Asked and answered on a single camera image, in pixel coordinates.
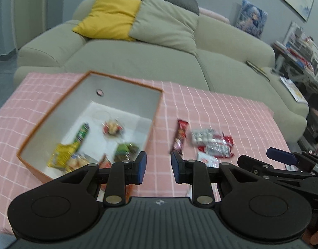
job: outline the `throw pillow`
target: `throw pillow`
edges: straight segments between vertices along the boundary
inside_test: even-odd
[[[199,16],[164,0],[143,0],[129,36],[196,55]]]
[[[93,39],[122,39],[128,36],[140,0],[95,0],[90,14],[73,31]]]

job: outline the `baseboard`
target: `baseboard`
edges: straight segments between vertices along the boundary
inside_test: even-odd
[[[14,56],[15,54],[16,54],[16,49],[13,49],[13,50],[10,51],[8,54],[0,55],[0,61],[7,61],[7,60],[9,60],[12,56]]]

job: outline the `pink checkered tablecloth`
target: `pink checkered tablecloth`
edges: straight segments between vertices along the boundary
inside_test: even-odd
[[[7,219],[10,202],[41,183],[18,160],[16,152],[35,124],[55,102],[83,75],[30,73],[0,109],[0,233],[11,233]],[[240,155],[248,155],[284,169],[284,165],[266,157],[275,147],[288,151],[286,142],[263,104],[240,97],[197,90],[170,82],[139,82],[164,90],[156,123],[147,148],[147,168],[143,184],[133,195],[151,197],[185,196],[188,186],[174,182],[169,150],[177,128],[177,118],[190,123],[189,129],[215,128],[233,136],[236,164]],[[196,149],[187,142],[184,159],[195,158]]]

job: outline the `door frame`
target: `door frame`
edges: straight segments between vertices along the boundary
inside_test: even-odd
[[[42,0],[42,30],[44,32],[46,31],[46,7],[47,7],[47,0]],[[15,29],[15,0],[11,0],[11,28],[12,28],[12,38],[14,41],[16,52],[18,53],[19,48],[17,45],[16,29]]]

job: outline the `beige pillow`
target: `beige pillow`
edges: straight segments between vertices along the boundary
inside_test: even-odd
[[[199,16],[164,0],[143,0],[129,36],[196,55]]]

